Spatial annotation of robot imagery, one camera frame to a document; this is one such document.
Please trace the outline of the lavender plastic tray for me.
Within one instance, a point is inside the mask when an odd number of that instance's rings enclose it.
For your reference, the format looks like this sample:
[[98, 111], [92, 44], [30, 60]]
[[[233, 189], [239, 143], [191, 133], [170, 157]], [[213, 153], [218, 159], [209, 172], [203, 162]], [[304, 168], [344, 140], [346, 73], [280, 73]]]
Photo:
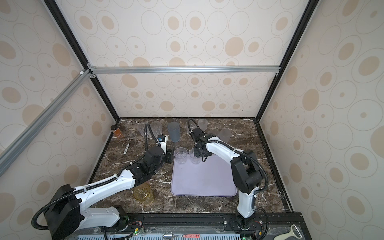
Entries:
[[229, 163], [216, 155], [193, 164], [190, 157], [173, 168], [171, 193], [176, 196], [233, 197], [238, 190]]

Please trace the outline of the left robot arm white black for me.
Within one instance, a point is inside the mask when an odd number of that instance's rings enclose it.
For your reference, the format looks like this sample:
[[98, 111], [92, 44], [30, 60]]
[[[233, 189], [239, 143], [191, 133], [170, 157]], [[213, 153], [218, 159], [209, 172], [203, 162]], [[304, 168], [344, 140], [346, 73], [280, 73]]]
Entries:
[[93, 204], [146, 183], [165, 163], [173, 162], [173, 151], [155, 146], [117, 175], [85, 186], [71, 188], [67, 184], [60, 187], [44, 209], [52, 239], [63, 240], [77, 230], [94, 227], [126, 229], [127, 215], [120, 205], [94, 208]]

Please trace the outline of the clear faceted glass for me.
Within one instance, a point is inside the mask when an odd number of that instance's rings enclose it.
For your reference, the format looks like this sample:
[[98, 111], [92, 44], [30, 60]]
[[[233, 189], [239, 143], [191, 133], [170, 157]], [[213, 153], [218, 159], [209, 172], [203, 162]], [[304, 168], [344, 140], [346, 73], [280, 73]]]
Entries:
[[174, 151], [175, 162], [183, 165], [187, 162], [188, 150], [186, 148], [177, 148]]
[[143, 138], [147, 138], [147, 136], [145, 135], [145, 126], [146, 126], [146, 124], [147, 124], [147, 123], [139, 123], [139, 124], [138, 124], [138, 127], [137, 127], [139, 133], [141, 134], [141, 136], [142, 136]]
[[154, 121], [150, 123], [151, 129], [155, 137], [162, 134], [162, 124], [159, 121]]
[[190, 149], [189, 158], [190, 158], [191, 163], [194, 165], [198, 165], [202, 161], [201, 157], [195, 156], [194, 148]]

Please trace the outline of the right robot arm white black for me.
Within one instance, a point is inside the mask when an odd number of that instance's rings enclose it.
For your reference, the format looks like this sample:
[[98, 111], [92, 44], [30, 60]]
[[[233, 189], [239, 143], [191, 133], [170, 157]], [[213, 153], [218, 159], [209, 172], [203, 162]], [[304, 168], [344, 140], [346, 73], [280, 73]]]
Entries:
[[196, 142], [194, 151], [203, 162], [214, 154], [230, 164], [233, 182], [239, 191], [238, 219], [252, 221], [257, 194], [266, 191], [269, 183], [266, 171], [253, 152], [236, 149], [218, 138]]

